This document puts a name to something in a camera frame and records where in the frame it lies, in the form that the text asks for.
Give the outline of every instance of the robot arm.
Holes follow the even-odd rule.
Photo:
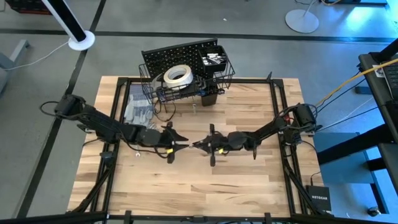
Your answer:
[[[86,101],[80,96],[63,96],[56,105],[54,112],[57,118],[81,122],[86,128],[95,130],[99,139],[110,144],[114,144],[122,139],[130,148],[132,148],[130,144],[153,147],[155,149],[154,153],[157,153],[159,156],[161,154],[157,152],[157,148],[166,148],[168,149],[168,153],[164,158],[167,158],[168,163],[173,163],[175,152],[189,146],[175,143],[176,141],[188,141],[188,139],[177,134],[172,129],[171,122],[163,126],[164,130],[162,132],[147,129],[141,125],[122,124],[99,112],[93,106],[87,105]]]
[[[316,121],[309,105],[298,104],[284,109],[270,123],[254,132],[235,131],[224,137],[215,131],[214,124],[210,124],[209,135],[201,141],[194,142],[193,146],[211,154],[210,165],[215,166],[215,151],[225,155],[229,151],[245,148],[247,151],[252,151],[253,158],[256,159],[257,147],[269,136],[282,133],[285,144],[297,145],[302,142],[301,132],[313,131],[315,128]]]

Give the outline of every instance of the floor line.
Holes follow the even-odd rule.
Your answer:
[[[103,9],[106,0],[102,0],[99,7]],[[95,23],[90,30],[95,30],[101,14],[95,15]],[[0,34],[39,34],[39,35],[66,35],[63,30],[27,30],[27,29],[0,29]],[[125,31],[94,31],[98,37],[179,37],[179,38],[222,38],[246,40],[295,40],[317,42],[379,42],[391,43],[395,38],[390,37],[325,37],[309,35],[261,35],[261,34],[212,34],[188,32],[125,32]]]
[[[91,23],[91,26],[90,26],[90,31],[92,31],[92,32],[95,31],[95,29],[98,25],[98,21],[100,20],[100,17],[102,15],[105,3],[106,3],[106,0],[101,0],[99,6],[97,8],[97,12],[96,12],[93,22]],[[80,52],[80,55],[78,57],[76,65],[75,65],[75,69],[73,69],[72,75],[69,79],[69,84],[67,86],[67,89],[65,90],[64,95],[73,93],[73,90],[75,89],[76,82],[78,80],[78,77],[79,77],[79,74],[81,71],[81,68],[83,67],[83,63],[86,59],[87,52],[88,52],[88,50],[84,50],[84,51]],[[19,207],[19,211],[17,213],[17,218],[25,218],[29,212],[30,206],[32,205],[35,193],[37,191],[37,187],[40,184],[40,180],[43,176],[45,166],[47,165],[53,145],[57,138],[59,129],[61,127],[61,123],[62,123],[61,119],[54,118],[53,123],[50,127],[50,131],[47,135],[47,139],[44,143],[39,161],[37,163],[37,167],[34,171],[32,179],[30,180],[29,186],[26,190],[26,193],[23,197],[22,203]]]

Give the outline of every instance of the gray floor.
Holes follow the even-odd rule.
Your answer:
[[[71,9],[84,28],[89,28],[100,0],[69,0]],[[305,8],[293,0],[114,0],[105,5],[97,30],[126,32],[197,32],[225,34],[301,35],[291,31],[284,15],[291,9]],[[320,19],[320,28],[309,35],[329,37],[397,37],[398,21],[391,9],[383,7],[326,7],[316,4],[312,12]],[[51,16],[18,14],[9,8],[0,12],[0,30],[60,30]],[[19,39],[28,39],[32,47],[21,63],[43,57],[67,41],[63,35],[0,34],[0,51],[10,55]],[[78,77],[74,94],[88,103],[95,100],[103,75],[138,75],[143,63],[141,50],[156,49],[199,39],[165,37],[96,37],[89,49]],[[307,103],[316,103],[337,85],[357,72],[358,55],[383,49],[386,43],[303,42],[283,40],[220,39],[235,68],[237,77],[299,78]],[[38,106],[58,100],[65,91],[78,52],[63,47],[51,57],[30,67],[19,69],[0,98],[0,219],[15,215],[21,195],[32,175],[45,142],[52,119],[40,113]],[[320,113],[318,122],[329,125],[344,118],[370,96],[345,94]],[[371,100],[358,110],[372,108]],[[328,129],[329,132],[363,132],[382,123],[374,110],[347,123]],[[63,122],[49,162],[35,195],[29,215],[45,215],[65,211],[80,158],[84,134],[74,123]],[[339,201],[352,193],[350,185],[336,187]],[[367,199],[353,200],[366,204]],[[361,207],[349,213],[356,218],[369,218]],[[346,217],[343,209],[336,215]],[[397,217],[381,217],[394,220]]]

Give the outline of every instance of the masking tape roll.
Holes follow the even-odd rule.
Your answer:
[[[177,65],[164,73],[164,82],[166,82],[167,87],[178,90],[188,86],[193,80],[193,75],[191,68],[188,65]]]

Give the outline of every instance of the wooden tabletop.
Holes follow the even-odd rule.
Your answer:
[[[118,77],[102,77],[99,85],[95,107],[108,115],[117,80]],[[288,105],[303,103],[299,80],[285,78],[284,84]],[[121,95],[117,116],[123,100]],[[224,95],[218,96],[213,106],[202,107],[200,97],[195,97],[196,114],[192,103],[191,98],[177,100],[177,112],[172,119],[174,128],[189,138],[190,143],[203,139],[210,123],[215,125],[216,131],[228,134],[255,131],[274,117],[271,93],[266,84],[233,83]],[[167,108],[169,114],[162,113],[160,117],[170,116],[172,104]],[[165,125],[157,118],[154,122],[159,129],[160,125]],[[95,134],[88,134],[86,141],[95,138]],[[310,137],[303,140],[313,143]],[[94,186],[102,148],[103,143],[99,141],[83,148],[69,210],[78,206]],[[245,150],[230,152],[227,156],[217,155],[215,167],[210,167],[210,158],[199,149],[184,149],[175,156],[173,164],[148,152],[136,157],[136,153],[122,143],[109,203],[110,214],[123,215],[125,210],[131,210],[135,215],[263,217],[269,212],[272,217],[290,216],[276,135],[262,142],[256,160],[252,152]],[[297,157],[303,184],[309,184],[310,176],[320,171],[316,152],[303,143],[297,147]],[[322,177],[314,176],[314,183],[322,185]],[[294,184],[292,188],[296,211],[300,212]],[[98,208],[102,207],[103,192],[104,187]]]

